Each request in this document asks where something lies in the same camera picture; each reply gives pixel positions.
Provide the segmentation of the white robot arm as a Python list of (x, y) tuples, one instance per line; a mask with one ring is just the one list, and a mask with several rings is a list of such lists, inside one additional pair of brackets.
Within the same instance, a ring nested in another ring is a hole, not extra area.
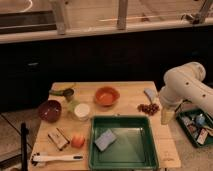
[(198, 62), (174, 67), (164, 74), (165, 85), (159, 92), (162, 125), (170, 122), (183, 100), (191, 101), (213, 116), (213, 88), (203, 83), (205, 76), (206, 70)]

